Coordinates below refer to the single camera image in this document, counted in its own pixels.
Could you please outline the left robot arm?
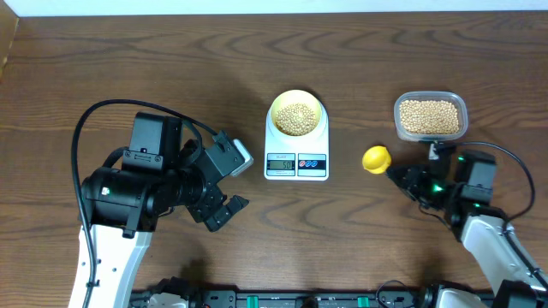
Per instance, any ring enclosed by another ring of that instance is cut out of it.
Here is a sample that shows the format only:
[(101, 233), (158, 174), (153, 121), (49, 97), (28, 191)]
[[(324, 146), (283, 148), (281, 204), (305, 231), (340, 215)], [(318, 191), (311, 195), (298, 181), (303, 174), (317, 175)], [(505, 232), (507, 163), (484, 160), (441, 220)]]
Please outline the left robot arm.
[(86, 219), (79, 234), (79, 268), (72, 307), (126, 307), (158, 219), (184, 206), (197, 223), (218, 231), (248, 204), (218, 187), (253, 163), (243, 143), (225, 132), (202, 145), (182, 139), (188, 120), (140, 112), (127, 147), (113, 151), (83, 181)]

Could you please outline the yellow measuring scoop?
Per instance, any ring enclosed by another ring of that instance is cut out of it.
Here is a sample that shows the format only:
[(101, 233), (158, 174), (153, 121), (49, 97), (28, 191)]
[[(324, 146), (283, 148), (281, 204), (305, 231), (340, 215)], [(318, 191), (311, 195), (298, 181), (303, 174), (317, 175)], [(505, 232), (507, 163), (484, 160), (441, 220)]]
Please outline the yellow measuring scoop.
[(364, 170), (380, 175), (391, 165), (391, 155), (385, 146), (375, 145), (364, 153), (361, 162)]

